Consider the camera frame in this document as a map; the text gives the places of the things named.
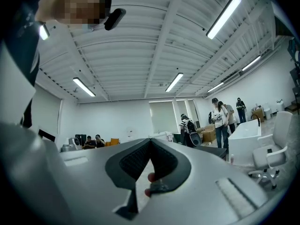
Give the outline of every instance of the white ceiling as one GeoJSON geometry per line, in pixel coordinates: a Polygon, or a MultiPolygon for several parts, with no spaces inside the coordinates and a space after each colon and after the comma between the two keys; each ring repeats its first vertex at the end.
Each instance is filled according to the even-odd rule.
{"type": "Polygon", "coordinates": [[[48,22],[50,37],[38,45],[37,83],[78,102],[205,96],[276,42],[267,0],[242,0],[215,38],[207,38],[228,1],[112,0],[112,11],[127,13],[111,31],[48,22]],[[178,72],[183,78],[166,93],[178,72]],[[74,77],[97,96],[77,88],[74,77]]]}

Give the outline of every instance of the ceiling light fixture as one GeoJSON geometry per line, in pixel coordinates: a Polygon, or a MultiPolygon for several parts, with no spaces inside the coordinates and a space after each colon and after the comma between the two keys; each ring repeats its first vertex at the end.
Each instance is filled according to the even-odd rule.
{"type": "Polygon", "coordinates": [[[255,58],[252,62],[250,62],[247,66],[245,66],[242,71],[244,72],[246,69],[248,69],[251,65],[253,65],[256,61],[258,61],[261,58],[259,55],[257,58],[255,58]]]}
{"type": "Polygon", "coordinates": [[[41,39],[43,39],[43,40],[46,40],[47,38],[49,38],[50,33],[46,27],[46,24],[42,24],[39,27],[39,35],[40,35],[41,39]]]}
{"type": "Polygon", "coordinates": [[[73,81],[91,97],[96,96],[96,94],[93,93],[78,77],[73,78],[73,81]]]}
{"type": "Polygon", "coordinates": [[[171,82],[171,84],[167,87],[167,89],[165,90],[166,92],[171,91],[171,89],[175,86],[176,83],[178,83],[178,81],[182,78],[183,73],[178,73],[176,75],[176,77],[174,78],[174,80],[171,82]]]}
{"type": "Polygon", "coordinates": [[[225,22],[232,15],[232,13],[235,11],[235,9],[238,7],[241,1],[242,0],[229,0],[219,17],[217,17],[212,27],[206,33],[206,36],[208,36],[210,39],[213,39],[223,27],[225,22]]]}
{"type": "Polygon", "coordinates": [[[220,86],[222,86],[224,83],[223,82],[221,82],[219,85],[217,85],[217,86],[215,86],[214,88],[212,88],[211,90],[208,90],[207,92],[211,92],[211,91],[213,91],[214,89],[216,89],[216,88],[218,88],[218,87],[220,87],[220,86]]]}

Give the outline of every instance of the seated person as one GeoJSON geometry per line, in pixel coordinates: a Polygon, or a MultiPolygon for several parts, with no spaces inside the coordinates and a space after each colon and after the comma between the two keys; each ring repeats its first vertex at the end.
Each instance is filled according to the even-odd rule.
{"type": "Polygon", "coordinates": [[[88,136],[88,139],[85,141],[84,146],[82,149],[92,149],[96,147],[95,140],[92,140],[90,136],[88,136]]]}
{"type": "Polygon", "coordinates": [[[97,134],[97,135],[95,136],[95,138],[96,138],[97,148],[102,148],[102,147],[105,146],[105,142],[104,142],[104,140],[100,137],[99,134],[97,134]]]}

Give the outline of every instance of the finger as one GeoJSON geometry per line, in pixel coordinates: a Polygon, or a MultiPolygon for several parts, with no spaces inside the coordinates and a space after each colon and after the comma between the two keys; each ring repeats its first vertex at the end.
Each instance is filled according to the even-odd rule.
{"type": "Polygon", "coordinates": [[[148,174],[148,180],[149,180],[149,182],[154,182],[155,181],[155,174],[154,174],[154,172],[150,172],[148,174]]]}
{"type": "Polygon", "coordinates": [[[147,196],[147,197],[150,197],[150,188],[146,188],[145,189],[145,195],[147,196]]]}

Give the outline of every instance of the sleeve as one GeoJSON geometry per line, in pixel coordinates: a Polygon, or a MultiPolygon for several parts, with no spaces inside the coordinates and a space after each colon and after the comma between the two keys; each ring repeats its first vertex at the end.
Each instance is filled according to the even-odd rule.
{"type": "Polygon", "coordinates": [[[225,115],[227,115],[228,114],[227,109],[224,106],[222,106],[222,109],[223,109],[223,112],[225,113],[225,115]]]}

